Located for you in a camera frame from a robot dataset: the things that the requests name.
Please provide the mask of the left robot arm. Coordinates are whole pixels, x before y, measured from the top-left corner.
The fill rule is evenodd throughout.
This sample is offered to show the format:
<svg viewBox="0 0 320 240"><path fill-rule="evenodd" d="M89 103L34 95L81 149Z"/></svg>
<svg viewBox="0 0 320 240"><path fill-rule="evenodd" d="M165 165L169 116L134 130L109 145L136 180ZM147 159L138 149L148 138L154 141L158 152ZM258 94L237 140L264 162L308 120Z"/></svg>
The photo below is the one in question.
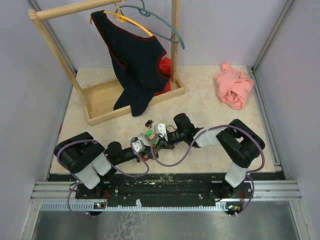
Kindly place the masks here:
<svg viewBox="0 0 320 240"><path fill-rule="evenodd" d="M88 132L60 142L54 148L58 163L65 168L77 181L86 186L86 192L97 199L103 195L104 186L101 177L110 174L113 166L137 159L150 157L151 141L144 134L133 139L132 147L122 148L113 141L104 148L94 140Z"/></svg>

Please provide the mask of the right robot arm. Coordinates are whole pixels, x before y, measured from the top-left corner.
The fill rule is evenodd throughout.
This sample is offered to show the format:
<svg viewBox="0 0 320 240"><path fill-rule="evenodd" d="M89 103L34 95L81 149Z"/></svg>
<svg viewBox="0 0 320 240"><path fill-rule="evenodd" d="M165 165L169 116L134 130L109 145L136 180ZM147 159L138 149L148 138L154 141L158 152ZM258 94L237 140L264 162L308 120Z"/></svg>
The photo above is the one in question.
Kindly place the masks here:
<svg viewBox="0 0 320 240"><path fill-rule="evenodd" d="M241 120L234 119L229 124L209 128L195 127L185 113L176 115L173 120L176 129L172 132L167 131L164 123L154 127L158 138L154 149L173 149L176 144L184 142L188 150L177 163L161 163L162 166L174 167L180 164L191 148L221 146L231 159L224 177L226 183L223 185L223 192L229 198L235 198L241 192L241 184L248 175L265 166L264 141Z"/></svg>

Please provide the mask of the wooden clothes rack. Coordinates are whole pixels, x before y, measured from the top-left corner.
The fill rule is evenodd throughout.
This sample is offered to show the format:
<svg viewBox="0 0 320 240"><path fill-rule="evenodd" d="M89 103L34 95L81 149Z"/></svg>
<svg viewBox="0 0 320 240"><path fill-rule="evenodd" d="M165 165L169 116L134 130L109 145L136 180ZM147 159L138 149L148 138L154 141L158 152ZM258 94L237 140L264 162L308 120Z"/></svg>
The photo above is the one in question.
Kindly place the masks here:
<svg viewBox="0 0 320 240"><path fill-rule="evenodd" d="M118 3L117 0L84 0L47 10L37 11L32 8L28 11L30 19L46 41L54 56L59 61L61 67L80 96L84 104L84 113L90 126L130 113L131 109L129 106L113 110L116 98L121 94L122 87L117 79L113 79L86 88L81 88L76 79L76 70L67 61L67 57L63 54L63 50L57 45L57 42L53 39L53 35L48 31L48 28L43 22L116 3ZM151 106L185 93L185 87L177 75L178 46L177 43L174 42L176 40L182 46L184 45L182 38L177 32L180 25L180 5L181 2L179 0L173 0L171 2L171 24L173 27L173 30L171 31L173 33L173 37L170 39L171 90L153 97L149 103Z"/></svg>

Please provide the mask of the red cloth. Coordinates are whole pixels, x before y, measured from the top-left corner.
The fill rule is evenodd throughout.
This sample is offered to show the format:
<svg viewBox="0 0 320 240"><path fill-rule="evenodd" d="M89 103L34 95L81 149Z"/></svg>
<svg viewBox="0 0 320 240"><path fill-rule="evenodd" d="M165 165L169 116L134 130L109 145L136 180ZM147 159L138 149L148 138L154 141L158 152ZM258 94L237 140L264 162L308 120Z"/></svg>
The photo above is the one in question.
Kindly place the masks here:
<svg viewBox="0 0 320 240"><path fill-rule="evenodd" d="M159 68L161 70L162 73L167 74L167 75L171 75L171 59L168 57L163 58L160 63L159 63ZM165 88L163 91L161 92L156 92L154 94L154 96L158 96L164 93L167 93L171 90L171 82L168 81L165 85Z"/></svg>

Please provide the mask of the pink cloth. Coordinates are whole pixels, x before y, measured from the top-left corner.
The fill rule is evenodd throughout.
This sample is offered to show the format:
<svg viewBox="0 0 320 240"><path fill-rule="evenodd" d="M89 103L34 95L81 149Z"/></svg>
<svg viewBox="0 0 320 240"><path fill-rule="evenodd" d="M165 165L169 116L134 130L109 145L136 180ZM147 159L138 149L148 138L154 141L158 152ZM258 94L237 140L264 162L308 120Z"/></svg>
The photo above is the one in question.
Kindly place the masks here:
<svg viewBox="0 0 320 240"><path fill-rule="evenodd" d="M229 62L220 65L220 73L213 77L217 95L222 103L233 110L242 110L254 87L254 80L243 71L236 70Z"/></svg>

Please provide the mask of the dark navy tank top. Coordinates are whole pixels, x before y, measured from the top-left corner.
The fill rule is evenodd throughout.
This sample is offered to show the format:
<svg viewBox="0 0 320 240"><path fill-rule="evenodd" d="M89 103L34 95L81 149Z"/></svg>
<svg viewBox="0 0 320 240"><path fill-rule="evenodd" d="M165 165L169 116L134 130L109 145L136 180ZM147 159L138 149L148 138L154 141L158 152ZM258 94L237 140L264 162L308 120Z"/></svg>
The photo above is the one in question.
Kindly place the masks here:
<svg viewBox="0 0 320 240"><path fill-rule="evenodd" d="M107 45L113 70L123 87L114 110L130 106L134 117L142 115L156 93L163 92L170 75L161 71L166 50L155 36L141 37L112 23L102 11L91 19Z"/></svg>

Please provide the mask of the grey-blue hanger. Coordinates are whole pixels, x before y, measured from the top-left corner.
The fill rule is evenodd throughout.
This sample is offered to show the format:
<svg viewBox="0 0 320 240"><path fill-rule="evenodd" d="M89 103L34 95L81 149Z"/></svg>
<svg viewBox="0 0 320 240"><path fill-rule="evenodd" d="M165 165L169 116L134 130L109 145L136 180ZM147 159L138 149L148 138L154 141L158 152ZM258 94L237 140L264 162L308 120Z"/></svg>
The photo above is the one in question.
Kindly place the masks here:
<svg viewBox="0 0 320 240"><path fill-rule="evenodd" d="M171 2L170 22L167 18L155 13L155 8L149 10L144 0L141 0L140 3L136 5L123 2L119 7L123 15L141 24L154 36L171 42L172 50L177 46L181 46L183 50L185 49L185 43L179 33L180 2L178 0Z"/></svg>

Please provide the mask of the yellow hanger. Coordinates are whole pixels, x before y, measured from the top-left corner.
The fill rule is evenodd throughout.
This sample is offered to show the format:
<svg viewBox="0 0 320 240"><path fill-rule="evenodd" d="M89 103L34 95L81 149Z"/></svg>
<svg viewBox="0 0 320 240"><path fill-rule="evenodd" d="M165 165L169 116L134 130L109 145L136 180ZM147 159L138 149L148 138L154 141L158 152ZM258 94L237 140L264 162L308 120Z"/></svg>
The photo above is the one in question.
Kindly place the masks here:
<svg viewBox="0 0 320 240"><path fill-rule="evenodd" d="M138 28L140 28L141 30L143 30L146 34L148 34L150 37L153 37L154 35L147 29L145 28L144 26L142 26L141 24L139 24L138 22L134 21L133 19L123 15L121 9L120 9L120 6L115 3L114 4L115 7L116 7L116 10L117 12L112 12L112 11L109 11L109 10L104 10L103 13L104 14L107 14L107 15L112 15L114 16L114 18L118 21L118 22L121 22L121 23L130 23Z"/></svg>

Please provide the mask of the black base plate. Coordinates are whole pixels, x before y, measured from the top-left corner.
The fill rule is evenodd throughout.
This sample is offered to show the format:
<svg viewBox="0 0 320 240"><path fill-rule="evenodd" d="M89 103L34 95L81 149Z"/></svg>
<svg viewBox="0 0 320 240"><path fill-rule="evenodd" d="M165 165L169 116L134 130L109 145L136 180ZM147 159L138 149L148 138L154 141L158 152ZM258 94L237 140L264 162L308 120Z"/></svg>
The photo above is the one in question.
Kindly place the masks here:
<svg viewBox="0 0 320 240"><path fill-rule="evenodd" d="M67 176L51 176L46 182L49 199L95 202L96 209L106 208L192 208L215 207L222 200L242 204L244 200L282 199L289 184L280 172L252 173L232 188L224 173L154 173L141 178L115 174L92 190Z"/></svg>

